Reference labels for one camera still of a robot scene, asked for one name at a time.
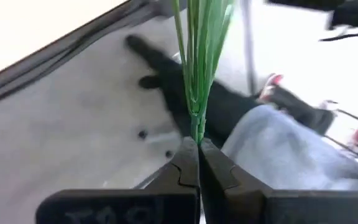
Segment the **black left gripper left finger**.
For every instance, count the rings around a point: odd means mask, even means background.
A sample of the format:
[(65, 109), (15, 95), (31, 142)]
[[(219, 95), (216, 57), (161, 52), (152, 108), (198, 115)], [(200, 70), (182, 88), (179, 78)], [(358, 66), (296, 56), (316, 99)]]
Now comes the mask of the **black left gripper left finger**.
[(66, 189), (44, 199), (37, 224), (197, 224), (198, 146), (191, 137), (142, 189)]

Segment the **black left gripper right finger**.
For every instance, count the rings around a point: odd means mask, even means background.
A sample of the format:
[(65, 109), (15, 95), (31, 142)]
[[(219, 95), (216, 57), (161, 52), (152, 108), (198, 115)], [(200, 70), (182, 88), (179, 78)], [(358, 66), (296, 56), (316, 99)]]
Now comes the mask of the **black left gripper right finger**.
[(200, 187), (207, 223), (358, 224), (358, 192), (274, 190), (209, 139), (200, 146)]

